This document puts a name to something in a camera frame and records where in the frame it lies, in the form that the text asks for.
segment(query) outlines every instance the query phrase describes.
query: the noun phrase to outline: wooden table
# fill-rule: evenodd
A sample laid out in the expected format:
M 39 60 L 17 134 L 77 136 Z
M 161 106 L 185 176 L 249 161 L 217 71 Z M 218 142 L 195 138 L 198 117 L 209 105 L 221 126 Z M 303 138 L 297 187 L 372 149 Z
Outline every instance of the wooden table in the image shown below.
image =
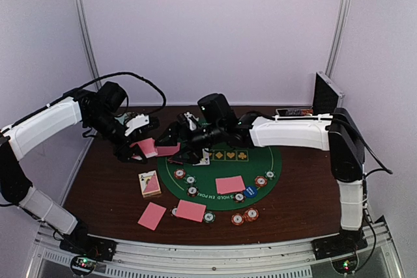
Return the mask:
M 238 116 L 258 110 L 273 114 L 272 107 L 235 107 Z M 141 108 L 132 111 L 142 112 Z M 197 107 L 166 107 L 156 114 L 161 126 L 151 133 L 157 138 L 177 114 Z M 108 141 L 95 139 L 65 202 L 65 208 L 89 225 L 91 234 L 150 243 L 227 245 L 296 240 L 332 234 L 339 230 L 340 205 L 336 181 L 330 172 L 327 152 L 310 148 L 281 147 L 282 172 L 272 192 L 256 203 L 259 219 L 234 226 L 232 211 L 216 212 L 212 224 L 171 217 L 178 204 L 162 184 L 162 194 L 143 199 L 138 173 L 157 169 L 156 159 L 146 165 L 121 163 Z M 149 201 L 167 208 L 155 231 L 137 221 Z

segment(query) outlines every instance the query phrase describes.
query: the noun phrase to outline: white panel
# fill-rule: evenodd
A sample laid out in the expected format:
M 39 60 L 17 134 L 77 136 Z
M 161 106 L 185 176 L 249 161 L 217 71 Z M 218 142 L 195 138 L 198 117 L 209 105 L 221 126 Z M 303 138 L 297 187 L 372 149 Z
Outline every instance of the white panel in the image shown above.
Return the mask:
M 232 104 L 310 104 L 339 0 L 84 0 L 100 74 L 135 71 L 169 104 L 212 92 Z M 159 104 L 132 78 L 133 104 Z
M 417 2 L 352 0 L 334 81 L 368 143 L 393 176 L 369 177 L 370 203 L 384 214 L 407 277 L 415 277 L 417 223 Z M 375 162 L 368 157 L 367 170 Z
M 91 78 L 74 0 L 0 0 L 0 38 L 0 128 Z M 85 144 L 81 128 L 69 128 L 31 151 L 23 170 L 59 201 Z M 37 227 L 22 211 L 0 208 L 0 277 L 23 277 Z

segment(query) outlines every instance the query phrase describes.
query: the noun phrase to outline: green felt mat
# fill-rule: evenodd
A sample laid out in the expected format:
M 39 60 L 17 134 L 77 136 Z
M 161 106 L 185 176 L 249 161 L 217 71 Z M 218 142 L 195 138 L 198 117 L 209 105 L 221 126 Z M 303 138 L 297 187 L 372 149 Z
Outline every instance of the green felt mat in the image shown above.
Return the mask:
M 207 210 L 227 211 L 245 208 L 268 195 L 278 182 L 281 174 L 281 154 L 276 147 L 240 149 L 231 151 L 224 144 L 216 145 L 210 155 L 210 165 L 193 166 L 190 164 L 171 164 L 167 158 L 158 158 L 158 172 L 165 186 L 177 198 L 205 204 Z M 187 195 L 189 185 L 185 179 L 176 179 L 174 171 L 184 169 L 187 176 L 194 176 L 199 194 Z M 266 171 L 274 171 L 275 179 L 269 180 L 263 188 L 258 188 L 255 198 L 246 198 L 243 203 L 235 203 L 233 194 L 219 195 L 216 191 L 216 178 L 242 175 L 245 186 L 255 187 L 255 177 L 264 176 Z

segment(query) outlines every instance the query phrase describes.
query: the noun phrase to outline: yellow diamond symbol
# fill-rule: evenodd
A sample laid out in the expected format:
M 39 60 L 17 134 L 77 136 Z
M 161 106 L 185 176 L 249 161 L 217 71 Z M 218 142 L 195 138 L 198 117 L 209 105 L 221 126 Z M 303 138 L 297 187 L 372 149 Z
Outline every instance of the yellow diamond symbol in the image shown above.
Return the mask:
M 245 153 L 241 152 L 241 153 L 239 153 L 239 155 L 238 155 L 237 157 L 238 157 L 239 159 L 244 160 L 244 159 L 246 159 L 248 156 L 247 156 Z

